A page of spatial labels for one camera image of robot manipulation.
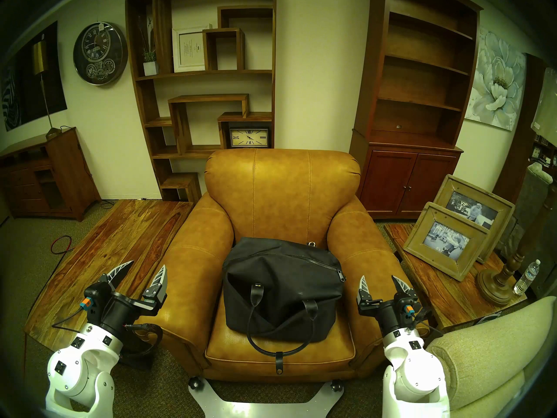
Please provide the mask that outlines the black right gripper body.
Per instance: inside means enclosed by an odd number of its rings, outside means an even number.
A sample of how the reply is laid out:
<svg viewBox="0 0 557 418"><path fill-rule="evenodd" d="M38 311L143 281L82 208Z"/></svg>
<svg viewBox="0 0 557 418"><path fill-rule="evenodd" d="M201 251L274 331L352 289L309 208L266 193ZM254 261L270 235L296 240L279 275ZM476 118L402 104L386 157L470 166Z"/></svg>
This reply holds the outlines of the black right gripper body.
<svg viewBox="0 0 557 418"><path fill-rule="evenodd" d="M416 299L392 299L383 301L372 299L369 304L357 304L360 316L372 317L378 324L381 334L389 334L397 329L408 328L412 325L416 312L421 305Z"/></svg>

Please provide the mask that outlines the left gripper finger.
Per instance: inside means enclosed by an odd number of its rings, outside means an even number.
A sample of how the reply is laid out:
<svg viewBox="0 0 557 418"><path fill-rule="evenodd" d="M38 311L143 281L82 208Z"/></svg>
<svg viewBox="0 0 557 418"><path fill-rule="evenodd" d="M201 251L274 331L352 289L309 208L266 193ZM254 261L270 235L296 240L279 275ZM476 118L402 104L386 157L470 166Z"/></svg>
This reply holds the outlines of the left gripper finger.
<svg viewBox="0 0 557 418"><path fill-rule="evenodd" d="M150 285L150 297L151 298L165 298L166 290L168 286L167 279L167 269L163 265L159 271L155 274L151 285Z"/></svg>
<svg viewBox="0 0 557 418"><path fill-rule="evenodd" d="M111 289L116 289L121 281L126 277L134 261L128 261L115 268L113 268L107 275L106 281L110 285Z"/></svg>

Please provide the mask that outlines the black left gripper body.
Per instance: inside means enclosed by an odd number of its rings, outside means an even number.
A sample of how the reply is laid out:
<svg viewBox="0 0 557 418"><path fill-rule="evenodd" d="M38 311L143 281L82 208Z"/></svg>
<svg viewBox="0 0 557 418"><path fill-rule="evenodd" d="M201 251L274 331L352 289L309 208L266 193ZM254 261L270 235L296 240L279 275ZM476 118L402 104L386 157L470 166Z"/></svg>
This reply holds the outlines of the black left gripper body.
<svg viewBox="0 0 557 418"><path fill-rule="evenodd" d="M150 285L143 292L142 300L131 299L112 290L106 280L87 287L84 298L92 301L86 310L87 322L111 334L123 333L126 325L133 325L141 316L156 316L166 300L166 297L151 298Z"/></svg>

